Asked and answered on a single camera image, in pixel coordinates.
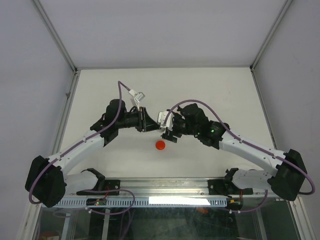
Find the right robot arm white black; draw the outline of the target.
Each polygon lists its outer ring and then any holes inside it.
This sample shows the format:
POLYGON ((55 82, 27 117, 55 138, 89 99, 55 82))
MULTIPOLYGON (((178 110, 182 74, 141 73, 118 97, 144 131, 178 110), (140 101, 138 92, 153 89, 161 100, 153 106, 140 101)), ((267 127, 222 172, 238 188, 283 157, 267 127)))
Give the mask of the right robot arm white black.
POLYGON ((183 135, 194 136, 205 146, 232 153, 260 168, 227 170, 223 179, 226 192, 234 194, 247 188, 269 190, 287 201, 294 201, 301 194, 308 173, 298 151, 284 152, 255 143, 235 133, 227 123, 209 120, 196 103, 178 112, 159 112, 157 122, 165 130, 163 139, 175 143, 183 135))

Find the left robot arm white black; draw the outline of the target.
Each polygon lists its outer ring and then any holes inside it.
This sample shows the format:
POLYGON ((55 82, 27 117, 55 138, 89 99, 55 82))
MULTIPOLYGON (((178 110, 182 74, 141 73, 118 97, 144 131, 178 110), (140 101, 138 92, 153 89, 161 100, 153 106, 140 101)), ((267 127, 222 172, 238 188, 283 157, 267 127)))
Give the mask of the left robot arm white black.
POLYGON ((80 173, 70 171, 90 154, 104 148, 114 140, 120 129, 135 128, 138 132, 150 132, 160 128, 160 120, 152 119, 145 107, 126 109, 123 100, 113 99, 106 112, 78 140, 74 146, 47 158, 37 156, 31 163, 25 183, 29 196, 50 208, 65 195, 100 194, 107 189, 105 176, 88 168, 80 173))

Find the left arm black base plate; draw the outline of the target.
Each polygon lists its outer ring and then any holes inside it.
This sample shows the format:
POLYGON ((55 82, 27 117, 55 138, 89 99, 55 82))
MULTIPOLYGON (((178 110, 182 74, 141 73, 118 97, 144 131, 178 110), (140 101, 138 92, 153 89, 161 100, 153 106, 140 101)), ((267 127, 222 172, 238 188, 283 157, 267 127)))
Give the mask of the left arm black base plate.
POLYGON ((89 190, 93 192, 88 192, 88 191, 78 191, 76 193, 77 196, 104 196, 107 194, 106 191, 111 191, 108 192, 108 196, 118 196, 120 194, 120 189, 121 187, 121 180, 120 179, 102 179, 98 180, 97 184, 93 187, 90 188, 89 190))

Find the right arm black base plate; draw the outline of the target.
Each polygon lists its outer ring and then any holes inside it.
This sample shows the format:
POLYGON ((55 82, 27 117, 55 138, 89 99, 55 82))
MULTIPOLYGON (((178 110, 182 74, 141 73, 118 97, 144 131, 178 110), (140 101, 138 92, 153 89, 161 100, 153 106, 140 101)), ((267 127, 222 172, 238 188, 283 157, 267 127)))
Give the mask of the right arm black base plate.
POLYGON ((240 189, 236 187, 232 182, 225 182, 222 178, 209 179, 207 181, 208 194, 209 195, 222 195, 230 197, 231 195, 253 195, 252 188, 240 189))

